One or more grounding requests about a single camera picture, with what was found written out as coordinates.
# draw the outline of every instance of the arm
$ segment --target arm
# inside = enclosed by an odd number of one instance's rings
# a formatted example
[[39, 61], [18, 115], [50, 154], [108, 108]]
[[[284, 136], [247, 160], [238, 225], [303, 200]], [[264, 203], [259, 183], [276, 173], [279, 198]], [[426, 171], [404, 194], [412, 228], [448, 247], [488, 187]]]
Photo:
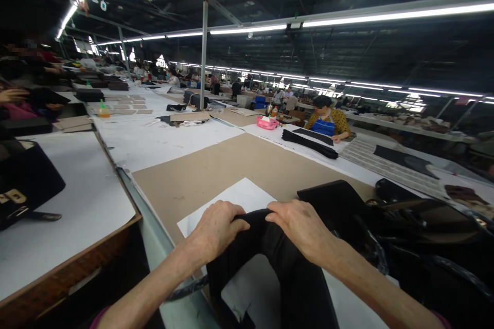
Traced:
[[238, 232], [248, 230], [242, 207], [217, 201], [206, 209], [192, 234], [130, 292], [111, 306], [97, 328], [134, 329], [143, 327], [160, 304], [186, 278], [223, 253]]
[[390, 328], [444, 329], [428, 309], [386, 279], [345, 241], [336, 238], [306, 202], [271, 202], [274, 222], [313, 264], [328, 271], [364, 301]]

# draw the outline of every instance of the black leather piece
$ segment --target black leather piece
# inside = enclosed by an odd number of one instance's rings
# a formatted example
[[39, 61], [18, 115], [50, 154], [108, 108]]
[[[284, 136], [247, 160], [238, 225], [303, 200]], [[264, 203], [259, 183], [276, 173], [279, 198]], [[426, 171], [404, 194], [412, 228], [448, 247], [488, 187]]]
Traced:
[[65, 182], [38, 143], [1, 161], [0, 230], [27, 216], [64, 188]]
[[286, 141], [291, 141], [300, 145], [303, 145], [307, 148], [310, 148], [312, 150], [315, 150], [316, 152], [321, 153], [323, 156], [329, 158], [329, 159], [337, 159], [338, 158], [338, 153], [331, 149], [328, 148], [324, 145], [321, 145], [319, 143], [316, 143], [315, 141], [306, 139], [302, 136], [299, 136], [297, 134], [294, 134], [291, 131], [288, 130], [283, 130], [283, 134], [281, 135], [281, 138]]
[[280, 227], [264, 219], [270, 212], [263, 209], [237, 217], [247, 221], [250, 229], [238, 233], [226, 251], [207, 264], [209, 293], [218, 313], [230, 327], [242, 328], [221, 298], [221, 290], [245, 263], [261, 253], [280, 282], [281, 328], [338, 328], [321, 268], [308, 262]]
[[323, 135], [323, 134], [317, 133], [315, 131], [310, 131], [310, 130], [306, 130], [306, 129], [296, 129], [292, 132], [296, 133], [296, 134], [304, 134], [304, 135], [313, 137], [314, 139], [320, 140], [323, 143], [326, 143], [328, 145], [333, 146], [333, 140], [327, 135]]
[[394, 162], [400, 166], [420, 172], [421, 174], [439, 180], [439, 177], [434, 175], [426, 168], [426, 165], [431, 165], [431, 163], [429, 161], [426, 161], [425, 159], [415, 157], [408, 153], [398, 152], [393, 149], [382, 147], [380, 145], [376, 146], [376, 150], [374, 151], [374, 154], [377, 155], [378, 157]]
[[181, 112], [186, 110], [187, 104], [168, 104], [166, 106], [167, 111]]

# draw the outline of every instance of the window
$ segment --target window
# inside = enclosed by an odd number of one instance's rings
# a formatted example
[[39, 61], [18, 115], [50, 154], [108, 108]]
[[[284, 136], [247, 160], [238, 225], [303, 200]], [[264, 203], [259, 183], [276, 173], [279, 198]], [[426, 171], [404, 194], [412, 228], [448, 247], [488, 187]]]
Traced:
[[168, 68], [168, 66], [165, 63], [165, 58], [163, 58], [163, 54], [161, 54], [160, 57], [158, 58], [158, 60], [156, 61], [156, 66]]
[[132, 51], [130, 52], [130, 55], [129, 55], [129, 60], [131, 62], [135, 62], [135, 53], [134, 53], [134, 47], [132, 46]]

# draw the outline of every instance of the woman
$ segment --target woman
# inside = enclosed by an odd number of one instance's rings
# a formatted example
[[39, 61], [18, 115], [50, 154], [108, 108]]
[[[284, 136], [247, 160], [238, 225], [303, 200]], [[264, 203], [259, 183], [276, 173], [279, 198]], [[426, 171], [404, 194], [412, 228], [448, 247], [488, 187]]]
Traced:
[[312, 104], [315, 113], [304, 126], [305, 129], [328, 135], [336, 144], [350, 136], [350, 127], [345, 114], [331, 109], [333, 100], [330, 97], [320, 95], [312, 101]]
[[180, 86], [180, 80], [177, 77], [177, 71], [175, 69], [169, 69], [168, 72], [171, 74], [171, 76], [167, 82], [170, 85]]

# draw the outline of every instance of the metal pole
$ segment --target metal pole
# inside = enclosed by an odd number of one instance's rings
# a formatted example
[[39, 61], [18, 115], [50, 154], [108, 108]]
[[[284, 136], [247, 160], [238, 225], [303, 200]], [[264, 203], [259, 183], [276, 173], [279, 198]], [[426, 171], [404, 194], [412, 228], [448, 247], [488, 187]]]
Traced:
[[437, 114], [436, 118], [439, 118], [439, 116], [444, 113], [444, 111], [446, 110], [446, 108], [448, 107], [448, 105], [453, 101], [453, 99], [454, 99], [454, 97], [451, 97], [451, 99], [448, 100], [448, 102], [443, 107], [443, 109], [441, 109], [441, 111]]
[[474, 102], [472, 104], [472, 106], [469, 109], [467, 109], [467, 111], [465, 113], [463, 113], [463, 115], [460, 117], [460, 119], [451, 128], [451, 131], [454, 131], [454, 129], [460, 124], [460, 122], [463, 121], [463, 119], [470, 114], [471, 110], [473, 109], [473, 107], [475, 107], [477, 105], [478, 102], [479, 102], [479, 100]]
[[207, 41], [207, 1], [202, 3], [202, 53], [201, 53], [201, 103], [199, 109], [204, 110], [204, 86], [206, 84], [206, 41]]
[[120, 26], [117, 27], [118, 27], [118, 34], [120, 35], [120, 43], [123, 50], [123, 57], [125, 58], [125, 66], [127, 67], [127, 73], [129, 74], [129, 78], [132, 80], [132, 76], [130, 75], [129, 58], [127, 58], [127, 52], [125, 51], [124, 36], [122, 35], [122, 29], [120, 28]]
[[98, 47], [98, 40], [96, 39], [96, 35], [93, 33], [93, 42], [94, 42], [94, 45], [96, 46], [96, 51], [98, 51], [98, 55], [101, 56], [101, 52], [99, 51], [99, 47]]

